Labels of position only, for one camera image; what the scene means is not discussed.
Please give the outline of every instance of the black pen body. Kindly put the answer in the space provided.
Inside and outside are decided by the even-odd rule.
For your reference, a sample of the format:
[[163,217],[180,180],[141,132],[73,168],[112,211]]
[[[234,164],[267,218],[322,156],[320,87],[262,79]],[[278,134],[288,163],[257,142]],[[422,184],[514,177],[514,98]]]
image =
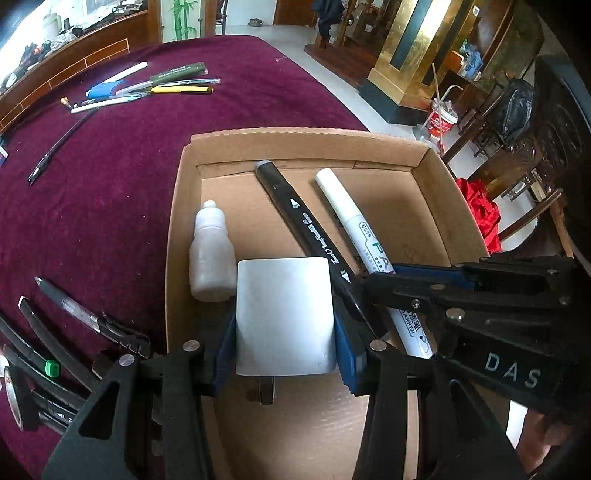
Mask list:
[[377,338],[382,338],[387,329],[377,308],[295,189],[270,161],[259,162],[255,174],[304,253],[309,257],[328,259],[332,288],[343,300],[351,316],[365,322]]

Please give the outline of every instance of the white bottle cap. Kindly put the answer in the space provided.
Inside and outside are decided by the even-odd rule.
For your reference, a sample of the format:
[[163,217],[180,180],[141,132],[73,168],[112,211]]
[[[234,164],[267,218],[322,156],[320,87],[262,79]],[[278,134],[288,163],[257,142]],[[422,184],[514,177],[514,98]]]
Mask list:
[[226,229],[226,216],[223,211],[217,208],[216,202],[213,200],[203,202],[203,208],[197,212],[194,234],[197,234],[197,230],[200,228],[208,226],[216,226],[225,232],[228,231]]
[[340,223],[344,225],[353,217],[361,215],[361,211],[330,168],[324,168],[316,174],[316,183],[326,195]]

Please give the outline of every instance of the red plastic bucket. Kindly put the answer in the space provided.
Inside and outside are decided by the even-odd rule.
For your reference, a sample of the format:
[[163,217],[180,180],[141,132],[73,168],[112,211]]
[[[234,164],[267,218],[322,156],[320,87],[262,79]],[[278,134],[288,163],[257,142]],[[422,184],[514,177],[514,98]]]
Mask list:
[[[435,98],[431,102],[429,113],[431,113],[432,110],[435,110],[435,113],[433,113],[433,116],[429,120],[427,128],[429,129],[431,136],[439,140],[439,111],[437,110],[437,99]],[[449,129],[457,123],[456,113],[453,111],[447,111],[443,106],[443,103],[441,104],[441,117],[441,131],[443,133],[449,131]]]

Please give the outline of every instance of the doorway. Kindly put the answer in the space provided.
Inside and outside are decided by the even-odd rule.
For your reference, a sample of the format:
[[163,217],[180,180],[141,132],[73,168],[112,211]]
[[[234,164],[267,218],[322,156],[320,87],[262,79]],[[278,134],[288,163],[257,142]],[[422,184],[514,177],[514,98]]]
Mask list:
[[313,27],[316,14],[311,10],[313,0],[277,0],[274,25]]
[[161,0],[162,41],[199,38],[201,0]]

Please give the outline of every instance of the table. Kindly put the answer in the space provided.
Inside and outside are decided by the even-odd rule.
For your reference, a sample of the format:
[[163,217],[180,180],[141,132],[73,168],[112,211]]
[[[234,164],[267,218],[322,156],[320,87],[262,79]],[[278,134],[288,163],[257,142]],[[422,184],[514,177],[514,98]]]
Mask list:
[[[39,159],[78,119],[59,98],[80,101],[92,85],[144,60],[148,67],[129,84],[195,61],[204,61],[222,84],[210,96],[153,95],[105,107],[29,186]],[[30,298],[90,365],[111,344],[40,294],[33,279],[40,275],[94,312],[146,331],[164,351],[168,221],[181,151],[193,134],[273,126],[365,129],[323,85],[256,37],[148,47],[91,67],[43,96],[9,132],[10,156],[0,168],[0,310],[33,339],[17,309],[21,296]],[[20,432],[4,392],[0,437],[6,478],[26,478],[8,473],[10,458],[40,478],[59,439],[44,427]]]

